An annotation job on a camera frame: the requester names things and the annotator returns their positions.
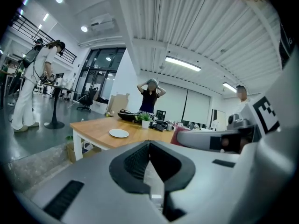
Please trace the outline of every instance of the woman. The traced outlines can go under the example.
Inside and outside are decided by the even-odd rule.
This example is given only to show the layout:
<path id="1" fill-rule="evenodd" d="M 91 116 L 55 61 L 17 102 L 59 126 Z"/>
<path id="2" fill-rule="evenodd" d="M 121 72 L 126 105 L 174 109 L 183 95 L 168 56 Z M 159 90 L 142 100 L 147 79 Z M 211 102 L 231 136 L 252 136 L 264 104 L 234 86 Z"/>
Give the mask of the woman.
<path id="1" fill-rule="evenodd" d="M 40 50 L 36 56 L 36 61 L 31 63 L 24 72 L 25 82 L 15 105 L 12 121 L 12 127 L 15 133 L 24 132 L 28 130 L 28 128 L 39 126 L 39 123 L 35 122 L 33 118 L 32 91 L 35 84 L 40 80 L 45 68 L 48 79 L 50 81 L 54 80 L 53 77 L 51 77 L 51 64 L 55 54 L 62 54 L 64 49 L 65 44 L 60 40 L 48 43 Z"/>
<path id="2" fill-rule="evenodd" d="M 144 90 L 142 87 L 148 85 L 147 90 Z M 139 111 L 154 113 L 154 106 L 157 101 L 157 98 L 166 94 L 166 90 L 159 87 L 158 82 L 155 79 L 150 79 L 147 82 L 137 85 L 138 90 L 143 95 L 143 100 Z"/>

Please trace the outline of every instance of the corrugated ceiling panel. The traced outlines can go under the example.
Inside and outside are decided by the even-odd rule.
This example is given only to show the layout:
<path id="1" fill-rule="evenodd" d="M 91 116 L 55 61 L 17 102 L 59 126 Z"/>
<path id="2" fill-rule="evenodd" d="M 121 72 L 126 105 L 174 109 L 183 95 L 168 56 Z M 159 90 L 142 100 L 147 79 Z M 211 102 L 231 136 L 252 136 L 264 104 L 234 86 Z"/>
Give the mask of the corrugated ceiling panel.
<path id="1" fill-rule="evenodd" d="M 266 87 L 280 73 L 277 53 L 264 24 L 243 0 L 127 0 L 133 38 L 155 40 L 192 50 L 220 64 L 249 89 Z M 276 38 L 279 18 L 273 7 L 257 2 Z M 211 65 L 161 48 L 137 47 L 142 70 L 177 77 L 219 93 L 227 79 Z M 165 62 L 172 56 L 202 68 L 200 72 Z"/>

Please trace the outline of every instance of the potted plant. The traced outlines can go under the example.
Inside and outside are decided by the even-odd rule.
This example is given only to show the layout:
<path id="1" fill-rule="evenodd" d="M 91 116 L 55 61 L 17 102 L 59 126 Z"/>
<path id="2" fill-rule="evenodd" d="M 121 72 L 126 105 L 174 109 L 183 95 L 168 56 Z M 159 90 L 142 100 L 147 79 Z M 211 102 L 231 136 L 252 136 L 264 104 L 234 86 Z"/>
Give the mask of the potted plant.
<path id="1" fill-rule="evenodd" d="M 139 117 L 139 120 L 142 120 L 142 128 L 144 128 L 144 129 L 149 128 L 150 122 L 152 121 L 149 114 L 142 114 Z"/>

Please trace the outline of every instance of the shoe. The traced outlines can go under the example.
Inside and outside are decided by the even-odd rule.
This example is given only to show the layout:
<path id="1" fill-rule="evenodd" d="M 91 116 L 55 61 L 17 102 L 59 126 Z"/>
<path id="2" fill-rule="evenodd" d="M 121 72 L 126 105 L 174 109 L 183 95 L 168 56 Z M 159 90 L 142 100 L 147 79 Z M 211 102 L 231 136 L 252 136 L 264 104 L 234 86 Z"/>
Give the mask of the shoe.
<path id="1" fill-rule="evenodd" d="M 14 129 L 14 132 L 15 132 L 15 133 L 20 133 L 20 132 L 25 132 L 25 131 L 27 131 L 27 130 L 28 130 L 28 126 L 23 125 L 23 127 L 20 128 L 20 129 Z"/>
<path id="2" fill-rule="evenodd" d="M 35 122 L 33 125 L 28 126 L 28 128 L 39 127 L 39 123 Z"/>

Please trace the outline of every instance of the red cushion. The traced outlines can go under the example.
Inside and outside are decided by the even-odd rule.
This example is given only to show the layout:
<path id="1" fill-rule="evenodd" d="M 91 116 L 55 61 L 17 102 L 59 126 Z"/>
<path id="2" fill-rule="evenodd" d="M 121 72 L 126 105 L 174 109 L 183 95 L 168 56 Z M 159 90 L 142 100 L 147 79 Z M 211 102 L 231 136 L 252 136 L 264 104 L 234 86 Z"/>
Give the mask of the red cushion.
<path id="1" fill-rule="evenodd" d="M 184 145 L 181 145 L 178 140 L 177 140 L 177 135 L 178 135 L 178 132 L 180 131 L 190 131 L 190 129 L 186 129 L 186 128 L 183 128 L 183 127 L 176 127 L 174 133 L 173 133 L 173 136 L 171 138 L 171 141 L 170 143 L 171 144 L 175 144 L 175 145 L 179 145 L 179 146 L 184 146 Z"/>

